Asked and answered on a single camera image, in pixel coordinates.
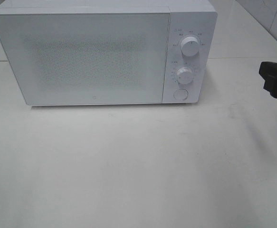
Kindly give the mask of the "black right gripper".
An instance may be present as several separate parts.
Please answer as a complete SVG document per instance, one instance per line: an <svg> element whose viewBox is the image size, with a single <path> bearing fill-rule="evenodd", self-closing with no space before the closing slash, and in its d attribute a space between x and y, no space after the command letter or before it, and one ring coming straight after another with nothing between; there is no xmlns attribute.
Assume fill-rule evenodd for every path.
<svg viewBox="0 0 277 228"><path fill-rule="evenodd" d="M264 79L263 88L270 93L270 95L277 99L277 63L262 62L259 68L259 74Z"/></svg>

